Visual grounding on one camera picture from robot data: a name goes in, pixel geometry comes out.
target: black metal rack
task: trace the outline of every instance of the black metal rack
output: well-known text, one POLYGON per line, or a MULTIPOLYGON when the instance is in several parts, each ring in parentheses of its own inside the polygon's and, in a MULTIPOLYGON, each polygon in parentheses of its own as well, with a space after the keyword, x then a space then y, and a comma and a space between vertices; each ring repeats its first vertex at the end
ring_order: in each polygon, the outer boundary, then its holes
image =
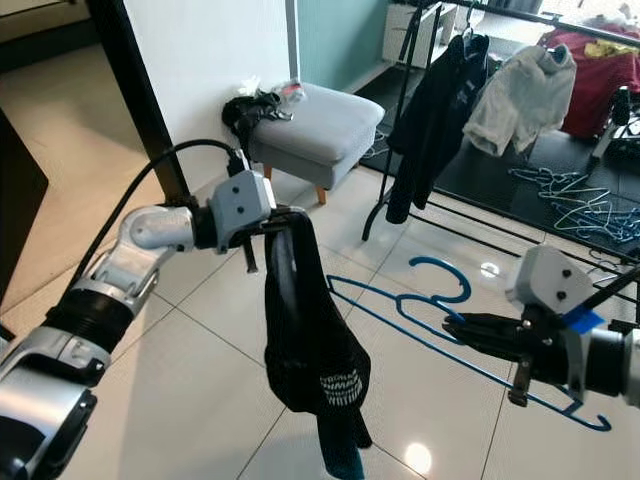
MULTIPOLYGON (((544 24, 544 25, 549 25, 549 26, 553 26, 555 28, 558 29, 562 29, 568 32, 574 32, 574 33, 582 33, 585 35, 589 35, 592 36, 594 38, 601 38, 601 39, 605 39, 605 40, 610 40, 610 41, 614 41, 616 43, 620 43, 620 44, 624 44, 624 45, 628 45, 631 47, 638 47, 640 48, 640 40, 635 39, 635 38, 631 38, 631 37, 626 37, 623 35, 618 35, 612 32, 607 32, 607 31, 603 31, 603 30, 598 30, 595 28, 591 28, 591 27, 586 27, 586 26, 582 26, 582 25, 575 25, 572 23, 567 23, 567 22, 563 22, 560 20, 560 17, 555 15, 555 16, 542 16, 542 15, 535 15, 532 13, 525 13, 525 12, 519 12, 519 11, 515 11, 515 10, 506 10, 504 8, 496 8, 496 7, 492 7, 489 5, 484 5, 481 4, 478 1, 469 1, 469 0, 449 0, 447 2, 442 2, 442 1, 433 1, 433 0, 422 0, 420 2, 418 2, 418 5, 416 6, 416 10, 413 13, 410 21, 409 21, 409 25, 407 28, 407 33, 405 35, 405 39, 402 45, 402 49, 400 51, 400 56, 399 56, 399 62, 405 62, 405 71, 404 71, 404 78, 403 78, 403 82, 402 82, 402 87, 400 89, 400 98, 398 100, 398 106, 396 108, 396 113, 395 113, 395 117, 394 117, 394 126, 396 125, 396 123, 398 122, 398 120, 400 119, 401 115, 402 115, 402 110, 404 107, 404 102, 405 102, 405 97, 406 97, 406 93, 407 93, 407 84, 409 82, 409 76, 410 76, 410 72, 411 72, 411 66, 413 63, 413 56, 414 56, 414 52, 415 52, 415 48, 416 48, 416 42, 417 42, 417 37, 418 37, 418 29, 420 28, 420 19, 422 18, 425 10, 427 10, 428 13, 433 13, 434 14, 434 22, 433 22, 433 32, 431 34, 431 39, 430 39, 430 43, 429 43, 429 50, 428 50, 428 56, 427 56, 427 64, 425 68, 429 68, 431 66, 431 62, 433 59, 433 51, 434 51, 434 47, 435 47, 435 38, 436 38, 436 30, 438 28, 438 25, 440 23, 440 15, 442 13, 442 8, 443 8, 443 3, 448 3, 448 4, 455 4, 455 5, 459 5, 462 7, 467 7, 469 9, 469 15, 467 18, 470 18, 471 12, 473 10, 482 10, 484 12, 487 13, 491 13, 491 14, 495 14, 495 15, 501 15, 504 17, 508 17, 508 18, 514 18, 517 20, 524 20, 524 21, 528 21, 528 22, 533 22, 533 23, 540 23, 540 24, 544 24)), ((367 217, 367 220, 365 222, 365 226, 364 226, 364 231, 362 232, 362 240, 363 241, 367 241, 369 239, 369 235, 371 233, 371 227, 373 226, 373 222, 376 219, 378 213, 380 213, 380 211, 382 210, 382 208, 388 203, 390 195, 391 195, 391 189, 389 189, 387 191, 387 181, 389 179, 389 169, 391 167, 391 159, 393 156, 393 152, 391 149, 389 149, 387 151, 387 156, 386 156, 386 160, 385 160, 385 167, 384 167, 384 171, 383 171, 383 177, 382 177, 382 183, 380 185, 380 193, 378 195, 378 200, 376 202, 376 204, 374 205, 373 209, 371 210, 371 212, 369 213, 369 216, 367 217)), ((466 199, 462 199, 462 198, 458 198, 458 200, 461 200, 465 203, 470 203, 469 201, 467 201, 466 199)), ((539 244, 540 242, 537 242, 529 237, 526 237, 524 235, 520 235, 517 234, 513 231, 498 227, 497 225, 493 225, 489 222, 486 222, 484 220, 481 219, 477 219, 477 218, 473 218, 469 215, 465 215, 461 212, 457 212, 453 209, 450 209, 446 206, 443 206, 441 204, 435 203, 431 200, 429 200, 427 202, 428 204, 435 206, 437 208, 446 210, 450 213, 454 213, 458 216, 461 216, 465 219, 474 221, 476 223, 488 226, 492 229, 501 231, 503 233, 507 233, 511 236, 520 238, 522 240, 528 241, 532 244, 539 244)), ((511 255, 514 257, 520 257, 521 255, 516 253, 516 252, 512 252, 510 250, 507 250, 505 248, 499 247, 497 245, 493 245, 489 242, 485 242, 484 240, 478 239, 478 238, 474 238, 470 235, 467 235, 465 233, 459 232, 457 230, 454 230, 452 228, 446 227, 444 225, 440 225, 437 222, 428 220, 424 217, 421 217, 419 215, 416 215, 412 212, 409 212, 409 216, 411 216, 412 218, 415 218, 416 220, 419 220, 421 222, 424 223, 428 223, 431 225, 434 225, 438 228, 447 230, 451 233, 454 233, 456 235, 462 236, 464 238, 467 238, 468 240, 472 240, 476 243, 479 243, 481 245, 487 246, 489 248, 493 248, 497 251, 500 251, 502 253, 505 253, 507 255, 511 255)), ((621 257, 623 261, 627 262, 627 263, 636 263, 637 260, 636 259, 632 259, 632 258, 624 258, 624 256, 621 256, 620 253, 618 252, 611 252, 611 251, 606 251, 605 249, 601 249, 601 248, 597 248, 597 250, 601 250, 604 251, 605 253, 611 254, 613 256, 616 257, 621 257)), ((563 252, 565 253, 565 255, 574 258, 576 260, 579 260, 581 262, 587 263, 593 267, 597 267, 600 270, 607 272, 607 273, 614 273, 617 274, 619 272, 610 269, 606 266, 603 266, 601 263, 597 263, 595 261, 586 259, 586 258, 582 258, 579 256, 576 256, 570 252, 563 252)), ((626 295, 623 294, 617 294, 616 295, 619 298, 622 298, 624 300, 627 300, 629 302, 632 302, 636 305, 636 322, 640 324, 640 308, 638 308, 638 305, 640 305, 640 283, 637 284, 637 295, 636 295, 636 299, 632 299, 626 295)))

